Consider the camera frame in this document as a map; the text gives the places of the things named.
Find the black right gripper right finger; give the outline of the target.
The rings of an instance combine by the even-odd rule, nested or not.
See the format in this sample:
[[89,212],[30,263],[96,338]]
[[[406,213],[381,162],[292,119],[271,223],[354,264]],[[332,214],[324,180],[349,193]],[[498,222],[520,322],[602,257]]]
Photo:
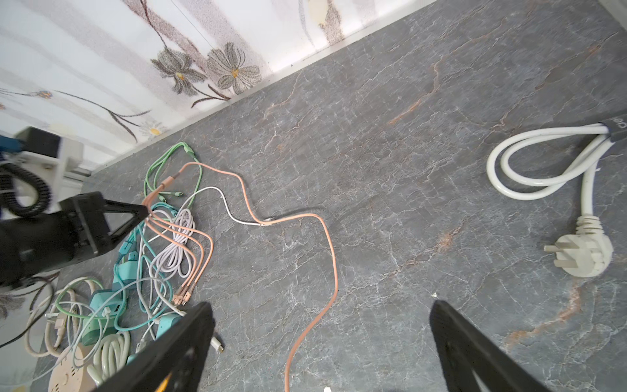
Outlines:
[[447,302],[434,302],[429,325],[448,390],[548,390]]

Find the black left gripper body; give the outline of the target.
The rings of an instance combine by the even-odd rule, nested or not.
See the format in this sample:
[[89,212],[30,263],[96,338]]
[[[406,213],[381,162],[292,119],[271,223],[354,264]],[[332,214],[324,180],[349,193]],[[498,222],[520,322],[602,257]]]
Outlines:
[[1,285],[19,287],[42,272],[105,253],[105,199],[100,192],[63,200],[60,211],[1,222]]

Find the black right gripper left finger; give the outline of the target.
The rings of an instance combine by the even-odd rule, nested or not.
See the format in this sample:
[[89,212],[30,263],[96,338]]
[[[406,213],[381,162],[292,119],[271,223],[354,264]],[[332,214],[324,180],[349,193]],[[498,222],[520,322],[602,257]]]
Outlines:
[[216,323],[200,302],[96,392],[197,391]]

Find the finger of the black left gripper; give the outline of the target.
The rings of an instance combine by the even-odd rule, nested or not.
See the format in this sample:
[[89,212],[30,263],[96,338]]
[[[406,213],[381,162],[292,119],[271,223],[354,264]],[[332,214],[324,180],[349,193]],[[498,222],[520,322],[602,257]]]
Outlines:
[[149,209],[143,204],[129,204],[102,199],[101,217],[103,229],[101,230],[101,244],[118,245],[148,215]]

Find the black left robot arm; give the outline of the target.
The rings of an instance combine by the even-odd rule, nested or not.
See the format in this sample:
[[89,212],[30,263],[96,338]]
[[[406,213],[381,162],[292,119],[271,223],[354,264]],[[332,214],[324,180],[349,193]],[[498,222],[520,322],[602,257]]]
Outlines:
[[142,204],[105,199],[100,192],[60,201],[48,213],[50,186],[14,163],[1,162],[1,289],[29,286],[38,274],[104,255],[149,215]]

